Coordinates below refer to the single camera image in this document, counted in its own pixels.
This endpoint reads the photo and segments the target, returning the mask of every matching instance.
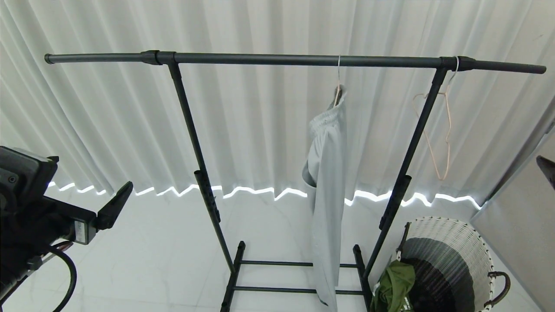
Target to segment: wire hanger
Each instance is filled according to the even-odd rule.
[[[335,92],[335,100],[334,100],[334,107],[337,106],[337,102],[340,98],[339,94],[341,92],[341,74],[339,69],[341,68],[341,55],[337,58],[337,91]]]
[[[455,68],[455,72],[447,82],[447,86],[445,87],[445,92],[437,93],[437,94],[442,94],[445,97],[445,107],[447,108],[447,119],[449,120],[449,130],[447,131],[447,135],[445,136],[445,143],[447,144],[447,165],[445,167],[445,173],[443,174],[443,176],[440,175],[440,171],[439,169],[437,169],[436,158],[433,156],[430,137],[428,136],[428,133],[426,132],[426,130],[424,130],[424,136],[426,137],[426,142],[428,143],[428,149],[430,150],[430,154],[432,155],[433,167],[436,170],[437,179],[439,179],[440,181],[443,181],[445,180],[445,178],[447,178],[447,174],[449,173],[449,167],[451,166],[451,144],[449,143],[449,138],[451,136],[451,111],[449,110],[449,86],[451,85],[451,82],[454,80],[458,72],[459,58],[458,56],[456,56],[456,58],[457,58],[457,67]],[[415,106],[415,99],[419,96],[422,96],[424,99],[426,99],[428,97],[428,93],[426,94],[419,93],[412,98],[412,107],[414,108],[416,116],[418,118],[420,118],[420,115],[418,114],[418,110],[416,109],[416,106]]]

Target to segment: light gray pants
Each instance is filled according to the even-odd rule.
[[[345,95],[337,106],[332,103],[327,111],[310,122],[312,146],[302,170],[313,213],[311,243],[316,292],[329,311],[337,311],[335,286],[339,283],[341,220],[345,204],[347,138],[344,98]]]

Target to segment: rack base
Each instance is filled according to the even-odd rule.
[[[253,286],[237,286],[237,278],[241,265],[279,265],[279,266],[312,266],[310,262],[290,262],[290,261],[256,261],[256,260],[243,260],[245,253],[245,242],[241,241],[237,246],[237,253],[233,261],[235,271],[229,276],[228,286],[225,290],[224,300],[221,302],[220,312],[229,312],[231,308],[231,301],[235,291],[266,291],[272,293],[297,293],[297,294],[316,294],[316,289],[307,288],[276,288],[276,287],[253,287]],[[368,278],[364,278],[365,263],[362,259],[362,252],[360,247],[355,245],[352,248],[355,255],[355,264],[341,264],[341,268],[356,268],[359,274],[360,286],[362,290],[337,290],[338,295],[361,295],[364,297],[364,304],[366,311],[370,311],[370,303],[372,302],[372,292]]]

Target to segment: white label sticker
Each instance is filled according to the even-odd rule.
[[[85,224],[83,222],[75,221],[75,241],[77,243],[85,244]]]

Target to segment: olive green garment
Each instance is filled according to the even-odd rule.
[[[380,286],[372,299],[370,311],[401,311],[414,283],[415,271],[412,265],[393,261],[380,277]]]

